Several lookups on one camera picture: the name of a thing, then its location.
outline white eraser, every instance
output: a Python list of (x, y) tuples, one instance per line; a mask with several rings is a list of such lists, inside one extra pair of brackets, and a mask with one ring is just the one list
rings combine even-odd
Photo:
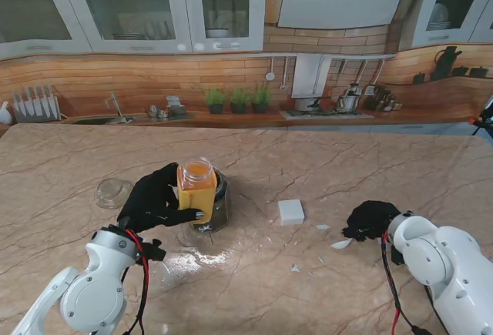
[(299, 199), (281, 200), (277, 202), (280, 214), (280, 225), (300, 225), (305, 219), (303, 207)]

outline kitchen cabinet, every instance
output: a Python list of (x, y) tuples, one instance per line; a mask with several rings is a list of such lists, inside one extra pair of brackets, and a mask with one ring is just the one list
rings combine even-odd
[(493, 42), (493, 0), (488, 1), (469, 42)]
[(262, 50), (265, 0), (186, 0), (194, 52)]
[(458, 123), (431, 123), (407, 125), (373, 125), (370, 132), (401, 133), (405, 135), (452, 135), (469, 136), (476, 130), (468, 122)]
[(283, 0), (279, 26), (291, 28), (356, 28), (386, 25), (399, 0)]
[(0, 15), (0, 58), (91, 51), (69, 0), (0, 0)]
[(70, 0), (95, 52), (191, 52), (185, 0)]
[(401, 49), (469, 42), (487, 3), (488, 0), (418, 0), (405, 22)]

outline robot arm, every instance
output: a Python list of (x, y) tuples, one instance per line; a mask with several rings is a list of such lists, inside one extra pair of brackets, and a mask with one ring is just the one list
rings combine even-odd
[(388, 232), (413, 277), (430, 287), (450, 335), (493, 334), (493, 263), (471, 235), (410, 213), (395, 217)]
[(98, 231), (86, 245), (87, 268), (77, 274), (69, 267), (56, 275), (12, 335), (45, 335), (45, 318), (57, 300), (63, 319), (72, 329), (112, 334), (126, 308), (122, 273), (137, 259), (136, 244), (120, 231), (111, 227)]

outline bottle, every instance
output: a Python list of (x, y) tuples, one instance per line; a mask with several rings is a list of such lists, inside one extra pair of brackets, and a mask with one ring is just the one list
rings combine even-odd
[(207, 223), (212, 218), (217, 179), (206, 158), (192, 159), (178, 167), (179, 208), (198, 208), (204, 217), (194, 223)]

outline green plant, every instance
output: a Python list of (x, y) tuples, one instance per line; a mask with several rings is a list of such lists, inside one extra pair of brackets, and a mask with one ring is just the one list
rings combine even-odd
[(214, 104), (223, 104), (226, 96), (224, 92), (220, 91), (218, 88), (212, 88), (206, 90), (206, 104), (208, 106), (213, 106)]
[(246, 104), (250, 99), (250, 94), (241, 87), (235, 87), (231, 94), (230, 101), (233, 104)]
[(272, 92), (266, 82), (257, 84), (252, 94), (253, 104), (269, 104), (272, 98)]

